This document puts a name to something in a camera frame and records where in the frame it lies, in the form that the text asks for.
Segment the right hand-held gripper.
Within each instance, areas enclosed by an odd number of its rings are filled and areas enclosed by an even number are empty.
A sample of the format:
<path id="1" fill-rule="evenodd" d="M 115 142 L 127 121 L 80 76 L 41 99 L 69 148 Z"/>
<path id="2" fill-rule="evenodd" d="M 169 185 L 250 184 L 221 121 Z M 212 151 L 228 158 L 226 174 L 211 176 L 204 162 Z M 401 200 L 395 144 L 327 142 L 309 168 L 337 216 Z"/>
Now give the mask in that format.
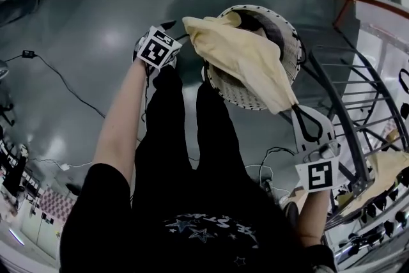
<path id="1" fill-rule="evenodd" d="M 341 145 L 334 141 L 332 122 L 306 105 L 291 107 L 291 121 L 298 152 L 312 151 L 295 166 L 302 187 L 308 192 L 332 189 L 337 183 Z"/>

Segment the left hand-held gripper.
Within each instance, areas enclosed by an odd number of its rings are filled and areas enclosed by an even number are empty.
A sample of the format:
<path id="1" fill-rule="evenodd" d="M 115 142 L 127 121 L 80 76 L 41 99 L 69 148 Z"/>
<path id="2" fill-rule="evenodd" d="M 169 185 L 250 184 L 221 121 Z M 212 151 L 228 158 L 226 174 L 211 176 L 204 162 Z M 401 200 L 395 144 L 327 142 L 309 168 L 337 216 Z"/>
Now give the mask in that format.
<path id="1" fill-rule="evenodd" d="M 161 23 L 155 27 L 151 26 L 149 30 L 138 39 L 133 54 L 133 61 L 137 58 L 144 61 L 157 70 L 163 66 L 170 64 L 182 48 L 184 40 L 190 37 L 189 34 L 184 34 L 175 39 L 166 34 L 166 31 L 171 29 L 176 24 L 175 20 L 170 20 Z"/>

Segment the grey metal drying rack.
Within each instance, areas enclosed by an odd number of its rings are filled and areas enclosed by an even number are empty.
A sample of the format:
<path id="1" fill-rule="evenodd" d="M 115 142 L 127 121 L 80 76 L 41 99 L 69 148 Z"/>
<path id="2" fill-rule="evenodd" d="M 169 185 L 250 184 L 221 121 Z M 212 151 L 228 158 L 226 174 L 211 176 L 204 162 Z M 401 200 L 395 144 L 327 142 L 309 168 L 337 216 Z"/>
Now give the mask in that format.
<path id="1" fill-rule="evenodd" d="M 392 93 L 358 50 L 317 45 L 303 69 L 325 92 L 325 114 L 341 145 L 338 182 L 351 193 L 345 202 L 332 197 L 326 225 L 331 229 L 355 218 L 381 194 L 376 184 L 386 182 L 386 189 L 392 186 L 395 179 L 384 174 L 375 177 L 370 161 L 382 153 L 409 151 L 409 133 Z"/>

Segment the cream yellow shirt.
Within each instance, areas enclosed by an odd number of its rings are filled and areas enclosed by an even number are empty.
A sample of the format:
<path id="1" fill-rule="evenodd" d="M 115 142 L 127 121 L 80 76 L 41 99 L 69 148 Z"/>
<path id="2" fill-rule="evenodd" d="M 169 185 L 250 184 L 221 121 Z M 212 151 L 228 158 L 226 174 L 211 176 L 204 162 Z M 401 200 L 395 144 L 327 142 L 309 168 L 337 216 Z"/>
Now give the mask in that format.
<path id="1" fill-rule="evenodd" d="M 279 46 L 242 29 L 237 12 L 222 17 L 184 17 L 182 22 L 195 52 L 209 65 L 242 84 L 272 114 L 299 104 L 280 61 Z"/>

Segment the person's left forearm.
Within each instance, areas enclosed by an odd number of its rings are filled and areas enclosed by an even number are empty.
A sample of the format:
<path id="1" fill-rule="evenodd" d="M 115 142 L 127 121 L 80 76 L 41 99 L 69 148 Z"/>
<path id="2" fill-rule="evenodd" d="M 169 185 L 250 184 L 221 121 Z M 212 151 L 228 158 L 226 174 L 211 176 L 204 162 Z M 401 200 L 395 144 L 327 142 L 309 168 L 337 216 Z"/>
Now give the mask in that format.
<path id="1" fill-rule="evenodd" d="M 145 64 L 136 59 L 105 116 L 93 157 L 94 164 L 114 167 L 127 182 L 131 182 L 134 170 L 145 81 Z"/>

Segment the person's right forearm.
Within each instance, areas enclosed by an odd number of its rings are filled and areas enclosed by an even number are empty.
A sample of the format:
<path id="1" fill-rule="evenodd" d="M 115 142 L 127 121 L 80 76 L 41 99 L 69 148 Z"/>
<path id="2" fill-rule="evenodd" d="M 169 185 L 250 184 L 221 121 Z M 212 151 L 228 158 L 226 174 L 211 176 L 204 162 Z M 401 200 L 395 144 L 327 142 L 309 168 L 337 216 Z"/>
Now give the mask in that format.
<path id="1" fill-rule="evenodd" d="M 329 203 L 330 190 L 308 194 L 297 222 L 297 233 L 304 247 L 321 244 Z"/>

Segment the white woven laundry basket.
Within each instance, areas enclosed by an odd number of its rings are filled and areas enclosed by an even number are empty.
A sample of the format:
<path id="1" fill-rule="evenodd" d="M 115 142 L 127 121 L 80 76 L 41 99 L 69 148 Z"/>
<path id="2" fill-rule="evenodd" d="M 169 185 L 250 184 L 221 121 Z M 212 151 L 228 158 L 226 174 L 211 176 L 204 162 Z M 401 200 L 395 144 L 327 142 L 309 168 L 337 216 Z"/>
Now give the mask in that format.
<path id="1" fill-rule="evenodd" d="M 288 80 L 293 83 L 305 63 L 306 51 L 300 35 L 291 23 L 278 13 L 262 6 L 251 4 L 236 5 L 224 10 L 219 17 L 229 12 L 238 12 L 258 21 L 263 27 L 266 37 L 276 43 L 281 50 L 281 64 L 284 67 Z M 204 63 L 203 79 L 208 79 L 211 87 L 228 102 L 243 109 L 262 111 L 267 108 L 261 99 L 248 90 L 238 79 L 225 73 L 223 70 Z"/>

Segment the person's black trousers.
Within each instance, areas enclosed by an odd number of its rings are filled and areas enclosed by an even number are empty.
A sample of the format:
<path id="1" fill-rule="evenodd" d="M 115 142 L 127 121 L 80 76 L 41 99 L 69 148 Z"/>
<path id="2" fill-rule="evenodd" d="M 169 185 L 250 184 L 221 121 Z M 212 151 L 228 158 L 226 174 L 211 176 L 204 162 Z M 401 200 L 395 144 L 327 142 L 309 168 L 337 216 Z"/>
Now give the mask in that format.
<path id="1" fill-rule="evenodd" d="M 196 121 L 199 165 L 193 169 L 185 139 L 182 81 L 167 66 L 154 78 L 148 104 L 147 132 L 135 152 L 137 184 L 199 182 L 249 192 L 259 187 L 245 170 L 239 141 L 223 98 L 207 83 L 197 91 Z"/>

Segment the row of black hanging pouches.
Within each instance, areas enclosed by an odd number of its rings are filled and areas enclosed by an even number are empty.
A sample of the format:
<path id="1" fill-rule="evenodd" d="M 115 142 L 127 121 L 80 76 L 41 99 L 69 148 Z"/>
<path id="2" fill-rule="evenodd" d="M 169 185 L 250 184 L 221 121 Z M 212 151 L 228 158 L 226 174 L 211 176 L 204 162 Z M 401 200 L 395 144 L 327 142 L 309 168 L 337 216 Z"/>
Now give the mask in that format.
<path id="1" fill-rule="evenodd" d="M 339 244 L 337 259 L 378 246 L 409 228 L 409 189 L 401 194 L 394 190 L 386 198 L 369 204 L 359 215 L 359 223 L 362 227 Z"/>

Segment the black star print t-shirt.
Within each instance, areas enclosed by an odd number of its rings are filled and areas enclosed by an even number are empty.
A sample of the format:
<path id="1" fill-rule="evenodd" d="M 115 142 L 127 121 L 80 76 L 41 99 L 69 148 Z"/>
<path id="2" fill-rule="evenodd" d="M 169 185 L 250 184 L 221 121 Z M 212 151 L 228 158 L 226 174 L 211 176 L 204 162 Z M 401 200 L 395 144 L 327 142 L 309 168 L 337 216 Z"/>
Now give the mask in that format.
<path id="1" fill-rule="evenodd" d="M 130 187 L 95 164 L 63 228 L 60 273 L 336 273 L 333 252 L 304 247 L 282 212 L 243 221 L 203 207 L 132 211 Z"/>

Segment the checkered floor mat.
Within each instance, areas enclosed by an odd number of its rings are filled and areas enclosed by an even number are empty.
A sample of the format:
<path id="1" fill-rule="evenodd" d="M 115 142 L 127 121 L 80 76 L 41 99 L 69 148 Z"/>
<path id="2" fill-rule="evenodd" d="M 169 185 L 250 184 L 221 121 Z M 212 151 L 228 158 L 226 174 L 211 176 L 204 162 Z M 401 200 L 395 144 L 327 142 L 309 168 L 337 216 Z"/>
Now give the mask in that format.
<path id="1" fill-rule="evenodd" d="M 47 216 L 64 224 L 75 205 L 76 199 L 65 196 L 50 187 L 46 188 L 39 197 L 39 207 Z"/>

